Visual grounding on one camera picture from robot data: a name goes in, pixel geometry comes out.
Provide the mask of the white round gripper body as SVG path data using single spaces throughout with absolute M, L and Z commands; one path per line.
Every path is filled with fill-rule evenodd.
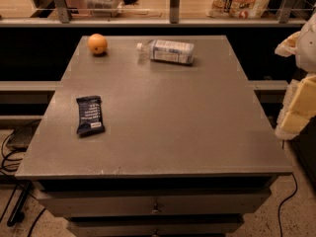
M 316 73 L 316 14 L 302 27 L 296 43 L 296 66 Z

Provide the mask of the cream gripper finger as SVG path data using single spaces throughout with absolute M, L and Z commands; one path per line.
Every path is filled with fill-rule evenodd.
M 297 53 L 297 40 L 300 32 L 295 32 L 290 35 L 288 38 L 283 40 L 275 49 L 275 54 L 283 57 L 289 57 Z
M 293 139 L 315 116 L 316 75 L 308 74 L 300 81 L 293 79 L 287 86 L 276 120 L 276 137 Z

